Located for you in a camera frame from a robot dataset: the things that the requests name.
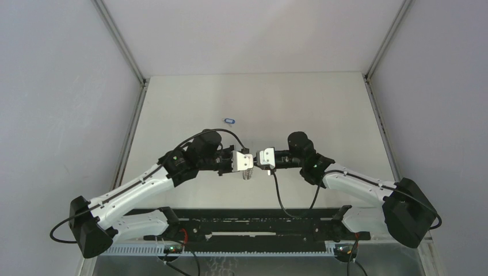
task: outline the metal frame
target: metal frame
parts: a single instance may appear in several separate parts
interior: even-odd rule
[[[103,0],[91,0],[95,8],[97,9],[100,17],[102,18],[103,22],[105,23],[105,26],[107,27],[107,30],[110,32],[110,35],[114,39],[115,43],[117,44],[120,52],[124,56],[125,61],[127,64],[130,66],[132,72],[136,76],[136,78],[139,80],[141,85],[144,85],[146,80],[144,79],[144,76],[142,75],[139,66],[137,65],[134,57],[132,56],[131,51],[129,51],[129,47],[127,47],[127,44],[125,43],[124,39],[122,38],[122,35],[120,34],[119,29],[117,28],[117,25],[115,25],[114,20],[112,19],[112,16],[110,15],[110,12],[108,11],[105,3]]]
[[[390,45],[391,41],[393,40],[393,37],[398,31],[398,28],[400,27],[400,24],[403,22],[403,19],[405,18],[407,12],[410,10],[410,8],[413,5],[414,0],[404,0],[402,3],[402,6],[398,10],[395,20],[393,20],[393,23],[391,24],[390,28],[388,29],[388,32],[386,33],[383,42],[381,43],[380,48],[378,49],[375,58],[373,59],[373,62],[369,66],[368,72],[365,75],[366,81],[369,82],[371,78],[373,77],[373,74],[376,71],[376,68],[378,67],[379,62],[381,61],[382,57],[384,56],[386,49]]]
[[[115,173],[114,180],[112,182],[111,190],[122,184],[122,179],[124,178],[125,167],[127,166],[127,160],[129,159],[129,154],[131,152],[132,142],[134,141],[134,135],[136,133],[137,125],[139,123],[140,113],[142,111],[142,105],[144,104],[144,99],[146,98],[148,82],[144,84],[140,89],[139,97],[134,107],[134,113],[132,114],[131,123],[129,125],[129,130],[124,140],[124,146],[121,149],[119,162],[117,165],[117,171]]]

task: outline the black mount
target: black mount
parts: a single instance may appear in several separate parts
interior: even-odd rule
[[[300,175],[312,185],[321,185],[322,179],[325,175],[325,170],[336,161],[318,154],[308,136],[301,131],[294,132],[288,136],[287,151],[275,151],[274,163],[275,169],[281,168],[302,168]],[[254,159],[254,165],[263,170],[268,170],[267,167],[257,165]]]
[[[218,149],[222,137],[217,132],[207,132],[185,144],[182,148],[167,152],[159,158],[158,164],[164,164],[168,172],[167,177],[173,180],[174,186],[193,179],[199,171],[217,171],[219,176],[232,172],[233,145],[228,148]],[[248,154],[248,149],[242,149],[243,154]]]

